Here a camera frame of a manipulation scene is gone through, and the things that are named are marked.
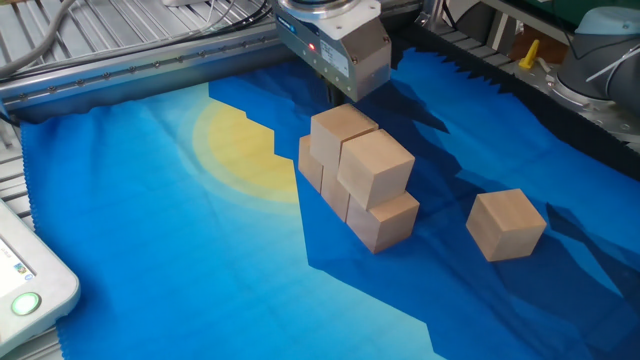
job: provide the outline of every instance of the black cable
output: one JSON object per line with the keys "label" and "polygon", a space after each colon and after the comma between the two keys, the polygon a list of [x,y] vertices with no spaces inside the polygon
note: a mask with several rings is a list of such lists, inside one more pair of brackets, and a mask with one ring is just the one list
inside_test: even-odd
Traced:
{"label": "black cable", "polygon": [[[260,7],[255,12],[253,12],[251,15],[245,17],[242,20],[239,20],[239,21],[236,21],[236,22],[234,22],[232,24],[229,24],[229,25],[227,25],[227,26],[225,26],[225,27],[223,27],[223,28],[221,28],[219,30],[216,30],[215,32],[213,32],[211,34],[200,36],[200,37],[189,37],[189,38],[183,39],[181,41],[176,41],[174,43],[171,43],[170,45],[182,44],[182,43],[185,43],[187,41],[194,40],[194,39],[205,39],[205,38],[210,38],[210,37],[229,34],[229,33],[235,32],[235,31],[240,31],[240,30],[242,30],[242,29],[244,29],[246,27],[249,27],[249,26],[255,24],[256,22],[264,19],[266,16],[268,16],[271,13],[271,11],[272,11],[272,8],[269,5],[268,0],[264,0],[262,2],[262,4],[260,5]],[[134,54],[134,53],[136,53],[136,51],[132,51],[131,53],[126,54],[126,55],[131,55],[131,54]],[[105,57],[104,59],[100,59],[100,61],[112,59],[112,58],[117,57],[117,56],[119,56],[119,55],[115,54],[113,56],[109,56],[109,57]],[[64,65],[64,66],[60,66],[60,67],[57,67],[55,63],[52,63],[52,64],[48,64],[48,65],[44,65],[44,66],[38,67],[36,69],[31,69],[31,70],[26,70],[26,71],[20,72],[19,74],[16,74],[11,78],[0,79],[0,83],[3,82],[3,81],[16,80],[16,79],[21,79],[21,78],[32,76],[32,75],[42,74],[42,73],[45,73],[45,72],[47,72],[49,70],[56,70],[57,71],[57,70],[68,69],[68,68],[71,68],[71,67],[88,64],[88,63],[91,63],[93,61],[95,61],[95,59],[87,58],[87,59],[85,59],[83,61],[78,61],[76,63],[69,64],[69,65]]]}
{"label": "black cable", "polygon": [[586,56],[588,56],[589,54],[593,53],[594,51],[598,51],[600,49],[605,49],[605,48],[608,48],[610,46],[619,45],[619,44],[625,43],[627,41],[637,40],[637,39],[640,38],[640,36],[634,36],[632,38],[620,40],[620,41],[617,41],[617,42],[614,42],[614,43],[611,43],[611,44],[601,45],[601,46],[595,47],[595,48],[585,52],[581,56],[578,56],[578,52],[576,51],[576,48],[573,46],[573,42],[571,41],[571,38],[569,37],[569,33],[567,32],[567,30],[565,30],[563,21],[562,21],[562,19],[560,19],[560,16],[558,16],[558,11],[556,9],[556,0],[551,0],[551,10],[553,12],[553,16],[556,18],[556,22],[558,23],[558,26],[560,26],[560,30],[562,30],[562,33],[567,38],[567,42],[569,43],[569,48],[571,49],[571,52],[573,53],[573,56],[576,58],[576,60],[582,60]]}
{"label": "black cable", "polygon": [[444,0],[442,2],[442,9],[444,10],[444,13],[447,14],[447,18],[449,18],[449,21],[451,21],[451,27],[458,31],[458,25],[456,25],[455,20],[453,20],[453,16],[451,15],[451,11],[449,11],[449,6],[447,5],[447,0]]}

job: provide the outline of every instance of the green light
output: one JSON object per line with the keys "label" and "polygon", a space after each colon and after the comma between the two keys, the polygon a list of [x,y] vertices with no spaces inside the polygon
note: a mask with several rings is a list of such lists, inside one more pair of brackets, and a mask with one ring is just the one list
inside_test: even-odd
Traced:
{"label": "green light", "polygon": [[22,294],[13,300],[11,310],[13,310],[16,315],[29,315],[40,307],[40,302],[40,295],[36,293]]}

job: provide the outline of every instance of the wire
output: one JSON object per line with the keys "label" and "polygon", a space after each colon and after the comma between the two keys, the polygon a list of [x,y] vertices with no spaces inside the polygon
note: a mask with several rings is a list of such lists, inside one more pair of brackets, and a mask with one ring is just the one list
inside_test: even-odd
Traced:
{"label": "wire", "polygon": [[[235,23],[232,23],[232,24],[227,25],[227,26],[225,26],[223,28],[220,28],[220,29],[217,29],[215,31],[212,31],[212,32],[210,32],[208,34],[202,35],[202,36],[200,36],[198,38],[199,39],[205,39],[205,38],[208,38],[208,37],[221,36],[221,35],[225,35],[225,34],[228,34],[228,33],[234,32],[234,31],[242,30],[242,29],[244,29],[244,28],[246,28],[248,26],[251,26],[251,25],[257,23],[258,21],[264,19],[270,13],[271,13],[271,6],[269,6],[268,0],[264,0],[262,2],[262,5],[260,5],[260,7],[258,8],[258,10],[256,10],[253,14],[245,17],[243,20],[239,20],[239,21],[237,21]],[[174,44],[186,42],[186,41],[192,40],[195,36],[197,36],[197,35],[194,35],[193,37],[189,37],[189,38],[186,38],[186,39],[180,39],[179,41],[175,41],[175,42],[171,42],[171,43],[160,44],[157,47],[174,45]],[[103,54],[105,56],[99,56],[99,57],[91,57],[91,55],[94,55],[94,54],[89,54],[87,56],[81,56],[81,57],[77,57],[77,58],[74,58],[74,59],[69,59],[70,61],[66,61],[62,65],[60,64],[60,62],[57,62],[57,63],[42,65],[42,66],[38,66],[38,67],[33,67],[33,68],[30,68],[30,69],[27,69],[27,70],[24,70],[24,71],[21,71],[21,72],[17,73],[14,77],[15,78],[24,78],[24,77],[29,76],[29,75],[44,73],[44,72],[46,72],[47,70],[50,70],[50,69],[63,70],[63,69],[68,69],[68,68],[73,67],[73,66],[79,66],[79,65],[84,65],[84,64],[87,64],[87,63],[91,63],[91,62],[94,62],[94,61],[110,59],[110,58],[113,58],[113,57],[118,56],[118,55],[130,55],[130,54],[133,54],[133,53],[136,53],[136,52],[150,50],[150,49],[139,50],[139,48],[136,47],[136,46],[129,46],[129,48],[131,48],[131,51],[127,52],[126,54]]]}
{"label": "wire", "polygon": [[[629,57],[633,56],[633,54],[631,54],[631,53],[634,50],[638,49],[638,48],[640,48],[640,44],[636,45],[633,49],[629,50],[629,52],[627,53],[629,55]],[[618,68],[620,67],[621,64],[622,64],[622,62],[620,62],[617,65],[615,65],[615,67],[613,69],[611,69],[611,72],[609,73],[609,77],[607,78],[607,83],[605,84],[604,90],[605,90],[605,94],[609,98],[611,97],[610,92],[609,92],[609,89],[611,88],[611,80],[613,80],[613,76],[616,74],[616,72],[618,71]]]}
{"label": "wire", "polygon": [[625,61],[629,60],[629,58],[632,58],[632,57],[634,57],[634,56],[636,56],[636,55],[640,54],[640,48],[639,48],[639,47],[640,47],[640,44],[639,44],[639,45],[637,45],[634,49],[631,49],[631,51],[629,51],[628,53],[626,53],[626,54],[622,55],[622,56],[620,57],[620,59],[618,59],[618,60],[616,60],[616,61],[612,62],[611,64],[609,64],[608,66],[606,66],[604,69],[602,69],[602,70],[598,71],[597,73],[595,73],[595,74],[591,75],[591,76],[587,79],[587,82],[590,82],[591,80],[593,80],[593,79],[597,78],[598,76],[600,76],[600,75],[602,75],[602,74],[606,73],[607,71],[609,71],[609,70],[611,70],[611,69],[613,69],[613,68],[615,68],[615,67],[618,67],[618,66],[619,66],[620,64],[622,64],[623,62],[625,62]]}
{"label": "wire", "polygon": [[455,20],[453,20],[453,16],[451,15],[451,11],[449,10],[449,6],[447,5],[447,0],[442,1],[442,10],[444,10],[444,13],[447,14],[447,18],[451,22],[451,27],[457,31],[458,25],[456,24]]}
{"label": "wire", "polygon": [[62,22],[62,19],[67,14],[67,10],[73,5],[76,0],[64,0],[62,5],[60,5],[60,10],[56,13],[56,15],[51,20],[51,25],[49,26],[49,30],[47,30],[47,34],[44,36],[42,42],[36,46],[33,50],[29,51],[26,55],[11,61],[5,66],[0,68],[0,79],[8,77],[14,72],[22,69],[23,67],[31,64],[36,61],[42,54],[44,54],[49,48],[51,44],[56,39],[56,34],[58,33],[58,27]]}
{"label": "wire", "polygon": [[633,41],[633,40],[640,39],[640,36],[634,36],[634,37],[631,37],[629,39],[624,39],[624,40],[616,41],[614,43],[601,45],[601,46],[595,47],[595,48],[593,48],[591,50],[588,50],[587,52],[585,52],[581,56],[578,56],[578,52],[576,51],[576,48],[573,46],[573,41],[571,41],[571,37],[569,36],[569,33],[567,32],[567,30],[564,27],[562,19],[560,19],[560,16],[558,16],[558,10],[556,9],[556,0],[551,0],[551,10],[553,12],[553,16],[556,19],[556,22],[558,23],[558,26],[560,26],[560,30],[562,30],[562,33],[567,38],[567,42],[569,43],[569,48],[571,49],[571,52],[573,53],[573,56],[576,58],[576,60],[582,60],[585,57],[587,57],[588,55],[590,55],[591,53],[593,53],[595,51],[598,51],[598,50],[601,50],[601,49],[605,49],[605,48],[608,48],[608,47],[611,47],[611,46],[615,46],[615,45],[620,45],[620,44],[626,43],[627,41]]}
{"label": "wire", "polygon": [[[71,4],[75,1],[75,0],[65,0],[65,2],[69,2],[68,6],[71,6]],[[232,0],[231,3],[229,4],[229,7],[225,10],[225,12],[220,16],[219,19],[217,19],[214,23],[210,24],[210,18],[211,18],[211,14],[213,12],[213,3],[211,4],[211,9],[209,10],[209,16],[208,16],[208,21],[207,24],[204,25],[203,27],[196,29],[196,30],[192,30],[192,31],[188,31],[188,32],[184,32],[181,34],[178,34],[176,36],[170,36],[170,37],[165,37],[162,39],[156,39],[154,41],[151,42],[147,42],[143,45],[129,45],[129,46],[125,46],[125,47],[121,47],[121,48],[117,48],[117,49],[108,49],[108,50],[103,50],[103,51],[99,51],[96,53],[92,53],[92,54],[87,54],[87,55],[83,55],[83,56],[79,56],[79,57],[75,57],[72,59],[68,59],[68,60],[63,60],[63,61],[59,61],[59,62],[55,62],[52,64],[44,64],[44,65],[40,65],[40,66],[34,66],[26,71],[22,71],[20,72],[21,75],[23,74],[32,74],[34,72],[38,72],[38,71],[42,71],[42,70],[47,70],[47,69],[51,69],[51,68],[60,68],[60,67],[69,67],[69,66],[75,66],[75,65],[79,65],[79,64],[84,64],[87,62],[94,62],[94,61],[100,61],[100,60],[105,60],[105,59],[109,59],[111,57],[116,57],[116,56],[124,56],[124,55],[129,55],[132,53],[136,53],[136,52],[141,52],[141,51],[147,51],[147,50],[153,50],[156,48],[159,48],[161,46],[167,46],[167,45],[172,45],[175,43],[179,43],[182,42],[184,40],[190,40],[193,39],[194,37],[197,36],[207,36],[207,35],[213,35],[213,34],[218,34],[219,31],[223,31],[225,29],[228,29],[230,27],[234,27],[237,24],[242,24],[244,22],[247,21],[247,19],[249,19],[251,16],[249,17],[245,17],[243,20],[236,22],[236,23],[232,23],[224,28],[221,29],[213,29],[218,23],[220,23],[222,20],[224,20],[227,15],[229,14],[229,12],[231,11],[231,9],[233,8],[233,6],[235,5],[236,0]],[[259,11],[264,9],[264,6],[266,4],[266,1],[263,3],[263,5],[260,7],[260,9],[258,11],[256,11],[256,13],[258,13]],[[60,15],[60,19],[62,19],[64,17],[64,15],[66,15],[66,10],[68,10],[68,7],[66,9],[60,9],[60,11],[56,14],[56,18],[58,17],[58,15]],[[49,28],[49,32],[52,31],[53,29],[53,34],[55,35],[57,32],[57,26],[54,27],[53,22],[51,23],[51,26]],[[0,68],[0,79],[8,77],[9,75],[11,75],[12,73],[14,73],[16,70],[13,70],[13,68],[11,69],[7,69],[5,71],[5,67]]]}

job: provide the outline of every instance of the white device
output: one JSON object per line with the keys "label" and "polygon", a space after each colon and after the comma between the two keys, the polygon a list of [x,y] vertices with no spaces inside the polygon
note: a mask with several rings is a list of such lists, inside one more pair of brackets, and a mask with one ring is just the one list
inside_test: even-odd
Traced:
{"label": "white device", "polygon": [[0,357],[67,315],[76,275],[0,200]]}

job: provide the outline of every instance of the wooden block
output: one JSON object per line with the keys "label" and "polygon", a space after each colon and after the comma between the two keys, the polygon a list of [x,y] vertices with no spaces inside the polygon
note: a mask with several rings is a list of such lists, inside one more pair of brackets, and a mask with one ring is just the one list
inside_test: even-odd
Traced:
{"label": "wooden block", "polygon": [[311,156],[311,135],[300,138],[300,149],[298,150],[298,170],[305,178],[318,190],[322,189],[322,165]]}
{"label": "wooden block", "polygon": [[311,118],[311,155],[337,174],[342,143],[377,128],[378,124],[349,104],[315,115]]}
{"label": "wooden block", "polygon": [[372,253],[377,254],[411,235],[419,207],[420,203],[408,192],[368,211],[352,196],[347,225]]}
{"label": "wooden block", "polygon": [[384,130],[345,142],[338,181],[369,210],[405,192],[415,157]]}
{"label": "wooden block", "polygon": [[322,174],[322,197],[331,206],[333,211],[342,221],[347,220],[347,211],[349,209],[349,192],[338,182],[336,174],[332,174],[329,170],[324,170]]}
{"label": "wooden block", "polygon": [[488,261],[531,255],[546,227],[520,189],[478,195],[467,220]]}

